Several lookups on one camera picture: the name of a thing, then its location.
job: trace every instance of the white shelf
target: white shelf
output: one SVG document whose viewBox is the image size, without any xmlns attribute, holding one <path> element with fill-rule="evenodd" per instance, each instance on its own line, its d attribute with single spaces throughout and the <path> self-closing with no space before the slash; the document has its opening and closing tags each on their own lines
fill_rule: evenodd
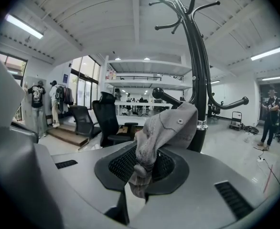
<svg viewBox="0 0 280 229">
<path fill-rule="evenodd" d="M 186 90 L 192 88 L 192 85 L 186 83 L 166 83 L 162 81 L 148 81 L 148 80 L 105 80 L 105 83 L 108 83 L 116 88 L 155 88 L 161 87 L 162 89 L 168 90 Z"/>
<path fill-rule="evenodd" d="M 184 76 L 192 69 L 185 65 L 157 60 L 109 60 L 117 73 L 157 73 Z"/>
</svg>

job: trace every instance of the t-shirt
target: t-shirt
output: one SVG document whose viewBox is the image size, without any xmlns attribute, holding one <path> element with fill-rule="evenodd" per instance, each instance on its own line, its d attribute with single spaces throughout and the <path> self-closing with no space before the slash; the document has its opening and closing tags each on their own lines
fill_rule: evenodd
<svg viewBox="0 0 280 229">
<path fill-rule="evenodd" d="M 279 100 L 277 97 L 273 97 L 273 98 L 269 98 L 267 102 L 265 102 L 263 104 L 266 107 L 275 107 L 275 106 L 279 106 Z M 278 119 L 278 111 L 277 110 L 269 110 L 267 111 L 266 114 L 266 120 L 267 121 L 272 121 L 273 124 L 275 124 L 277 122 Z"/>
<path fill-rule="evenodd" d="M 45 89 L 42 86 L 32 86 L 28 90 L 29 94 L 32 94 L 32 107 L 40 108 L 43 105 L 43 94 Z"/>
</svg>

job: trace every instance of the tiled floor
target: tiled floor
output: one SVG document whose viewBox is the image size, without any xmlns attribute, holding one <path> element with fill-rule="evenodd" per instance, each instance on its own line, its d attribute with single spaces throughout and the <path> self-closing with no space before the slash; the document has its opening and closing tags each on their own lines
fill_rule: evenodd
<svg viewBox="0 0 280 229">
<path fill-rule="evenodd" d="M 267 182 L 270 174 L 267 164 L 265 162 L 257 162 L 258 156 L 262 154 L 261 157 L 266 159 L 269 167 L 272 168 L 272 171 L 280 181 L 280 143 L 276 139 L 273 140 L 269 151 L 263 153 L 254 148 L 259 148 L 257 143 L 262 137 L 262 127 L 257 127 L 260 130 L 258 135 L 249 135 L 244 131 L 229 129 L 228 120 L 208 119 L 207 123 L 209 128 L 202 149 L 203 154 L 221 160 L 260 187 L 265 196 L 280 192 L 280 186 L 273 174 L 271 174 L 269 182 Z M 49 135 L 41 138 L 39 143 L 47 146 L 51 155 L 57 155 L 98 149 L 100 148 L 100 137 L 101 134 L 79 151 L 77 146 L 65 143 Z M 248 143 L 244 141 L 247 137 L 249 138 Z"/>
</svg>

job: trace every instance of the wooden step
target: wooden step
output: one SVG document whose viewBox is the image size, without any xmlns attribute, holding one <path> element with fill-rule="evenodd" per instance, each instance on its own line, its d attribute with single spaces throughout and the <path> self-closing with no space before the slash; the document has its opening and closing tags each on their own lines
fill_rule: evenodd
<svg viewBox="0 0 280 229">
<path fill-rule="evenodd" d="M 72 125 L 60 125 L 59 127 L 57 127 L 57 129 L 67 131 L 70 133 L 75 133 L 75 126 Z"/>
<path fill-rule="evenodd" d="M 47 130 L 47 133 L 70 144 L 78 147 L 82 147 L 88 142 L 88 137 L 82 135 L 76 135 L 70 131 L 62 130 L 59 128 L 52 128 Z"/>
</svg>

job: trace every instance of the fluorescent light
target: fluorescent light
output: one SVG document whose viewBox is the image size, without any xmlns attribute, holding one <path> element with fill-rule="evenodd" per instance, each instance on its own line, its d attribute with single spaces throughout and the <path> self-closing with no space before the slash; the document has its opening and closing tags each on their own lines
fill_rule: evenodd
<svg viewBox="0 0 280 229">
<path fill-rule="evenodd" d="M 18 72 L 16 72 L 16 71 L 8 71 L 8 72 L 11 74 L 18 74 Z"/>
<path fill-rule="evenodd" d="M 265 78 L 265 79 L 262 79 L 263 81 L 268 81 L 268 80 L 276 80 L 276 79 L 280 79 L 280 76 L 279 77 L 272 77 L 272 78 Z"/>
<path fill-rule="evenodd" d="M 280 48 L 276 48 L 276 49 L 273 49 L 271 51 L 264 52 L 264 53 L 259 54 L 257 56 L 251 57 L 251 60 L 254 61 L 256 59 L 261 59 L 263 57 L 266 57 L 266 56 L 269 56 L 269 55 L 272 55 L 272 54 L 275 54 L 275 53 L 278 53 L 278 52 L 280 52 Z"/>
<path fill-rule="evenodd" d="M 37 37 L 38 39 L 41 39 L 43 35 L 36 31 L 35 29 L 31 28 L 30 26 L 26 25 L 21 20 L 11 16 L 10 14 L 6 15 L 5 17 L 6 21 L 18 26 L 19 28 L 27 31 L 29 34 L 32 34 L 33 36 Z"/>
</svg>

